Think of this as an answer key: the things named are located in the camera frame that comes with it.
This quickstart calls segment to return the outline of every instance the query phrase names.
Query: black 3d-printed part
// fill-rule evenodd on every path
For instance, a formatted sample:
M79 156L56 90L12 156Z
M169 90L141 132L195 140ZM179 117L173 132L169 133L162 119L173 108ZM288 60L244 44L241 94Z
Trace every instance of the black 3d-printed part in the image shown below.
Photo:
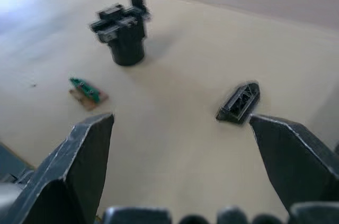
M200 215L187 215L179 221L179 224L209 224L207 219Z
M287 210L299 202L339 201L338 155L305 126L257 114L249 123L269 179Z
M99 41L108 44L113 60L121 66L135 65L145 56L144 19L149 18L149 13L143 0L131 2L132 7L127 9L115 4L98 12L100 20L90 26Z
M1 224L93 224L105 183L112 114L76 124L38 167Z
M216 119L243 124L260 98L259 84L256 82L239 86L231 98L219 109Z
M297 203L291 207L288 224L337 224L339 202Z
M170 213L162 208L110 207L102 224L172 224Z

